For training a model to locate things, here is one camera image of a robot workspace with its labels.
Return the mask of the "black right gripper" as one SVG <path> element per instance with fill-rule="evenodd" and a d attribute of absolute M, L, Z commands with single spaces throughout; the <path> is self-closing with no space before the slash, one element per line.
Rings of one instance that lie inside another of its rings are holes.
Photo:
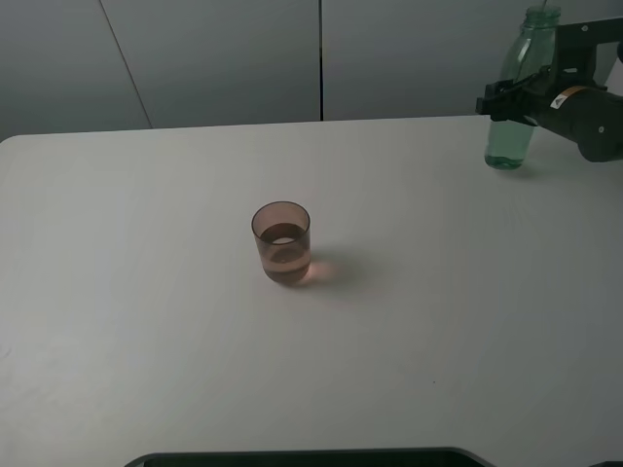
<path fill-rule="evenodd" d="M 530 93 L 534 77 L 498 81 L 486 85 L 475 112 L 492 122 L 525 126 L 621 127 L 622 98 L 594 79 L 598 46 L 621 40 L 620 18 L 561 25 L 549 72 L 534 84 L 534 101 Z"/>

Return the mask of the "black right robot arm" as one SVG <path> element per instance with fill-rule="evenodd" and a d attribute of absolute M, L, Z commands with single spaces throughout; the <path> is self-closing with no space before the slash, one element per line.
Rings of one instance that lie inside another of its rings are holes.
<path fill-rule="evenodd" d="M 552 63 L 514 84 L 489 84 L 476 112 L 539 126 L 575 143 L 588 162 L 622 159 L 622 97 L 594 80 L 597 47 L 622 41 L 622 18 L 559 25 Z"/>

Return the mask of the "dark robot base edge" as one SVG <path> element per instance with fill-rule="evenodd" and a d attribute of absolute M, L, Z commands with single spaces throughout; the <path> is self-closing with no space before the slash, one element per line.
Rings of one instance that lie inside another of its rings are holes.
<path fill-rule="evenodd" d="M 458 448 L 158 452 L 130 466 L 488 466 Z"/>

